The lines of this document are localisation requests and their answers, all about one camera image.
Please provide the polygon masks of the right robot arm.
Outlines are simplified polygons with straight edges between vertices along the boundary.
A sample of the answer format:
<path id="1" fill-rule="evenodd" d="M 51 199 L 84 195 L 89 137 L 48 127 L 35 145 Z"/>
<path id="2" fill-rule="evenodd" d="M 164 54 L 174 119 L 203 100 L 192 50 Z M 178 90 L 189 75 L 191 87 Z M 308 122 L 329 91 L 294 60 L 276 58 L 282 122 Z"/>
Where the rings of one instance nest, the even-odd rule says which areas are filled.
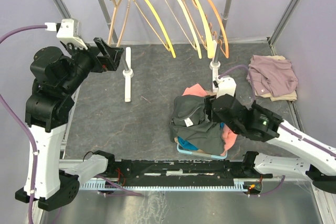
<path id="1" fill-rule="evenodd" d="M 241 164 L 246 177 L 282 175 L 306 179 L 323 191 L 335 194 L 335 148 L 292 126 L 278 114 L 253 102 L 251 108 L 225 94 L 205 98 L 205 113 L 224 123 L 235 134 L 287 150 L 294 158 L 247 152 Z"/>

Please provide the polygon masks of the yellow plastic hanger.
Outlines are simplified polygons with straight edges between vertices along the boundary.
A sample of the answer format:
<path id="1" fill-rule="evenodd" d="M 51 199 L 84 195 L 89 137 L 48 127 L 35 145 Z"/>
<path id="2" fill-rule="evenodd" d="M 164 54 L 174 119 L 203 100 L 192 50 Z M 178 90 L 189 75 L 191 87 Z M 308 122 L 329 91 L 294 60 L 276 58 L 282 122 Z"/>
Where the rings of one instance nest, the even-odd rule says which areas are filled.
<path id="1" fill-rule="evenodd" d="M 146 21 L 146 23 L 149 25 L 149 27 L 152 29 L 152 31 L 155 33 L 155 35 L 157 36 L 157 38 L 159 39 L 159 41 L 161 42 L 161 44 L 164 46 L 164 48 L 171 53 L 173 59 L 176 58 L 176 53 L 175 50 L 173 48 L 172 42 L 168 36 L 168 33 L 162 23 L 162 20 L 160 18 L 160 16 L 158 15 L 156 9 L 154 8 L 154 6 L 152 5 L 152 3 L 149 0 L 143 0 L 145 2 L 145 4 L 147 5 L 147 7 L 149 8 L 150 12 L 152 13 L 153 17 L 155 18 L 161 33 L 163 35 L 164 38 L 162 38 L 160 36 L 160 34 L 156 31 L 156 29 L 154 28 L 154 26 L 152 25 L 151 21 L 148 19 L 147 15 L 143 12 L 143 10 L 141 9 L 140 5 L 137 3 L 137 0 L 132 0 L 136 6 L 136 8 L 138 9 L 138 11 L 140 12 L 141 16 L 144 18 L 144 20 Z"/>

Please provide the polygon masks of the cream plastic hanger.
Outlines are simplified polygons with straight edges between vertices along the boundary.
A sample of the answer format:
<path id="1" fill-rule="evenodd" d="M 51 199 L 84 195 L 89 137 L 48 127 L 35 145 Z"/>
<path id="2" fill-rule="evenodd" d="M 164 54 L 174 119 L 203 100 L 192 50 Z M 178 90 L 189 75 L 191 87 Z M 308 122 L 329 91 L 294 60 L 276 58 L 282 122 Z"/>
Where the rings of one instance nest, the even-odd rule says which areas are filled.
<path id="1" fill-rule="evenodd" d="M 192 48 L 197 52 L 198 58 L 201 59 L 202 58 L 202 52 L 201 52 L 201 48 L 200 48 L 200 45 L 199 45 L 198 37 L 197 37 L 197 34 L 195 32 L 192 20 L 190 19 L 190 15 L 189 15 L 189 13 L 186 9 L 184 1 L 183 0 L 175 0 L 177 2 L 178 6 L 180 7 L 182 13 L 183 13 L 185 22 L 188 26 L 188 29 L 191 33 L 192 38 L 190 38 L 188 36 L 188 33 L 185 31 L 182 23 L 180 22 L 179 18 L 176 16 L 176 14 L 175 14 L 173 8 L 170 6 L 168 0 L 164 0 L 164 1 L 166 3 L 167 7 L 169 8 L 171 14 L 173 15 L 175 21 L 177 22 L 178 26 L 180 27 L 182 33 L 186 37 L 187 41 L 192 46 Z"/>

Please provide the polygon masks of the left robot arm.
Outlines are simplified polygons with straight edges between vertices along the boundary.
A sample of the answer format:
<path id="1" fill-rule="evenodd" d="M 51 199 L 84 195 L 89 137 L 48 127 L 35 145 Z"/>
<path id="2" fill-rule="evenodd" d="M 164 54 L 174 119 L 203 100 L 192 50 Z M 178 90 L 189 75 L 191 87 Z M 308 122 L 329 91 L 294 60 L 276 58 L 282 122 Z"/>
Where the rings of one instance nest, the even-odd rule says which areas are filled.
<path id="1" fill-rule="evenodd" d="M 74 106 L 73 94 L 90 73 L 116 71 L 124 53 L 123 48 L 111 47 L 101 38 L 94 43 L 84 49 L 67 43 L 66 51 L 55 46 L 42 48 L 30 65 L 35 78 L 26 102 L 25 123 L 33 141 L 26 184 L 15 198 L 24 203 L 37 201 L 45 211 L 71 203 L 80 186 L 96 175 L 110 177 L 116 171 L 114 156 L 104 151 L 94 152 L 74 168 L 59 168 L 59 149 Z"/>

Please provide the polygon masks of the pale peach plastic hanger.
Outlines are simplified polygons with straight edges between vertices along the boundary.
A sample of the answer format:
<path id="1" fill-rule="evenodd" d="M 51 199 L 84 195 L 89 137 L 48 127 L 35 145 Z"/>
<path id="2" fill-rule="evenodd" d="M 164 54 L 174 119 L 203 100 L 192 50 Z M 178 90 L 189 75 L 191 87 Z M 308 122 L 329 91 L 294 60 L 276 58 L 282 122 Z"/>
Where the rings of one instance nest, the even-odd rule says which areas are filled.
<path id="1" fill-rule="evenodd" d="M 207 17 L 203 11 L 202 5 L 200 3 L 199 0 L 191 0 L 194 7 L 198 10 L 199 14 L 200 14 L 200 18 L 202 21 L 202 26 L 204 29 L 204 33 L 205 35 L 201 35 L 201 33 L 199 32 L 197 25 L 195 23 L 195 21 L 193 20 L 193 17 L 191 15 L 191 12 L 186 4 L 186 0 L 182 0 L 182 3 L 184 4 L 187 14 L 191 20 L 192 26 L 196 32 L 196 34 L 198 35 L 199 41 L 202 43 L 203 47 L 206 49 L 207 51 L 207 57 L 208 59 L 213 59 L 215 56 L 215 49 L 214 49 L 214 45 L 213 45 L 213 39 L 212 39 L 212 34 L 208 25 L 208 21 L 207 21 Z"/>

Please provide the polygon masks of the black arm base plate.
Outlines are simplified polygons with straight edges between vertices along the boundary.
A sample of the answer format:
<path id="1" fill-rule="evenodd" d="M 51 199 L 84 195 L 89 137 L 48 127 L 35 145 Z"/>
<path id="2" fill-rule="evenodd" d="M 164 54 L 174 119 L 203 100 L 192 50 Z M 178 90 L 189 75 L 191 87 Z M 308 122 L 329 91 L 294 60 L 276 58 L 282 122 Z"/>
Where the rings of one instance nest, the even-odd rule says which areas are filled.
<path id="1" fill-rule="evenodd" d="M 184 173 L 182 170 L 160 170 L 158 173 L 126 173 L 120 168 L 113 168 L 113 163 L 108 165 L 106 171 L 99 173 L 98 176 L 105 177 L 112 181 L 113 179 L 121 181 L 125 187 L 186 187 L 186 186 L 232 186 L 234 179 L 245 178 L 226 178 L 223 173 Z"/>

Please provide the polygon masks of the teal blue t shirt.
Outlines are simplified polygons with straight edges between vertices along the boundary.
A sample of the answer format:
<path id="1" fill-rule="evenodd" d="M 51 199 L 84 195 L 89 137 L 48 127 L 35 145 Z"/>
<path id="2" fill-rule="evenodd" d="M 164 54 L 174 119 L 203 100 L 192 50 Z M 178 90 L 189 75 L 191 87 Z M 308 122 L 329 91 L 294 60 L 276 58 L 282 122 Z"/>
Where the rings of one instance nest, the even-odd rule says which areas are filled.
<path id="1" fill-rule="evenodd" d="M 196 146 L 194 146 L 193 144 L 191 144 L 190 142 L 183 140 L 181 137 L 177 138 L 177 141 L 179 143 L 179 145 L 186 149 L 186 150 L 190 150 L 190 151 L 197 151 L 198 148 Z"/>

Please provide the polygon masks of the pink t shirt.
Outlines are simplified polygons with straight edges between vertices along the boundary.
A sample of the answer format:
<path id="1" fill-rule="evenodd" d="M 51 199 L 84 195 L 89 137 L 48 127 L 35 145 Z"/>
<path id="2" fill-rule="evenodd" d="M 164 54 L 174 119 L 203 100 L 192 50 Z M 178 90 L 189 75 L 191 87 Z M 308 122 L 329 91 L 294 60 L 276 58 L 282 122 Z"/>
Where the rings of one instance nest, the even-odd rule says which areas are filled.
<path id="1" fill-rule="evenodd" d="M 195 95 L 198 97 L 205 97 L 207 95 L 216 95 L 216 93 L 210 90 L 204 90 L 203 87 L 199 83 L 197 83 L 191 87 L 186 88 L 182 95 Z M 226 124 L 224 124 L 222 128 L 223 129 L 221 138 L 224 142 L 224 151 L 221 153 L 221 156 L 224 156 L 227 151 L 235 144 L 237 134 L 235 134 Z"/>

